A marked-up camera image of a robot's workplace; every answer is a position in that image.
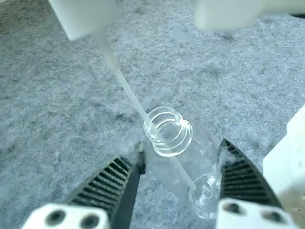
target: screw hole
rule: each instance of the screw hole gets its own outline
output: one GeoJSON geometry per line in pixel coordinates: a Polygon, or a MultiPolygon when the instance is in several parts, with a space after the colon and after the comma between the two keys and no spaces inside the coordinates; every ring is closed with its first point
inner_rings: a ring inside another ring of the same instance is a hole
{"type": "Polygon", "coordinates": [[[278,222],[278,223],[285,223],[285,220],[283,219],[283,217],[275,211],[273,211],[273,212],[263,212],[262,217],[266,220],[269,220],[269,221],[278,222]]]}
{"type": "Polygon", "coordinates": [[[65,219],[66,213],[63,210],[56,210],[51,212],[47,218],[46,218],[46,223],[49,226],[56,226],[63,222],[65,219]]]}
{"type": "Polygon", "coordinates": [[[99,217],[96,215],[88,215],[81,221],[81,228],[93,229],[99,224],[99,217]]]}
{"type": "Polygon", "coordinates": [[[233,212],[240,215],[243,215],[245,213],[245,211],[238,204],[235,203],[226,204],[223,206],[223,209],[225,211],[233,212]]]}

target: white plastic part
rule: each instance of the white plastic part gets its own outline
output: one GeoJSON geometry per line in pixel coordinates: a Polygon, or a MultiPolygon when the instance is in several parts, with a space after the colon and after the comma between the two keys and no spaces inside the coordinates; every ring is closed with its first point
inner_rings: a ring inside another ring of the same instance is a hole
{"type": "Polygon", "coordinates": [[[292,180],[295,189],[305,196],[305,105],[287,124],[290,141],[292,180]]]}
{"type": "Polygon", "coordinates": [[[200,30],[233,30],[252,25],[263,14],[305,13],[304,0],[193,0],[200,30]]]}
{"type": "Polygon", "coordinates": [[[297,229],[299,228],[291,216],[280,208],[259,205],[237,199],[225,198],[218,203],[218,217],[215,229],[297,229]],[[230,212],[228,207],[237,204],[240,213],[230,212]],[[271,213],[277,213],[281,222],[267,218],[271,213]]]}
{"type": "Polygon", "coordinates": [[[108,215],[103,209],[52,203],[34,210],[21,229],[83,229],[82,220],[91,215],[99,218],[94,228],[110,229],[108,215]],[[65,213],[62,222],[49,225],[48,216],[58,210],[65,213]]]}
{"type": "Polygon", "coordinates": [[[104,30],[119,17],[114,0],[49,0],[72,41],[104,30]]]}
{"type": "Polygon", "coordinates": [[[263,160],[264,177],[294,221],[305,228],[305,105],[287,124],[287,135],[263,160]]]}

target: gray carpet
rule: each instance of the gray carpet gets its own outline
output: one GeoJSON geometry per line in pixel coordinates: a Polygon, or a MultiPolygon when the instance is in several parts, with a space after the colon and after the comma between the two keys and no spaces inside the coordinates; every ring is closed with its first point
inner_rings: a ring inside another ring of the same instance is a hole
{"type": "MultiPolygon", "coordinates": [[[[197,31],[188,0],[119,2],[108,33],[149,111],[174,107],[262,170],[305,103],[305,20],[265,17],[232,34],[197,31]]],[[[0,4],[0,228],[60,201],[143,137],[142,120],[92,39],[70,42],[46,0],[0,4]]],[[[148,172],[132,229],[209,229],[148,172]]]]}

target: transparent plastic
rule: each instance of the transparent plastic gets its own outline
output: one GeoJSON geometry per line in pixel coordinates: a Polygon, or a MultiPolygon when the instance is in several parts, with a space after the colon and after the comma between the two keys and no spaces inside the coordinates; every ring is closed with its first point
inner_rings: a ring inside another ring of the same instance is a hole
{"type": "Polygon", "coordinates": [[[170,107],[157,107],[148,117],[150,121],[143,125],[149,138],[145,144],[148,169],[199,217],[215,218],[220,182],[215,176],[218,146],[214,137],[204,125],[183,119],[170,107]],[[186,182],[183,171],[194,187],[186,182]]]}

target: bottle bottom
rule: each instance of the bottle bottom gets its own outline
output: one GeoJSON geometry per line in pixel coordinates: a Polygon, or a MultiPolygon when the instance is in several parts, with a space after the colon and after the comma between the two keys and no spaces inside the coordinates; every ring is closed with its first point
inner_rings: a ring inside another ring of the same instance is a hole
{"type": "Polygon", "coordinates": [[[215,219],[220,195],[220,182],[212,174],[205,174],[194,181],[196,189],[189,190],[189,201],[196,214],[203,219],[215,219]]]}

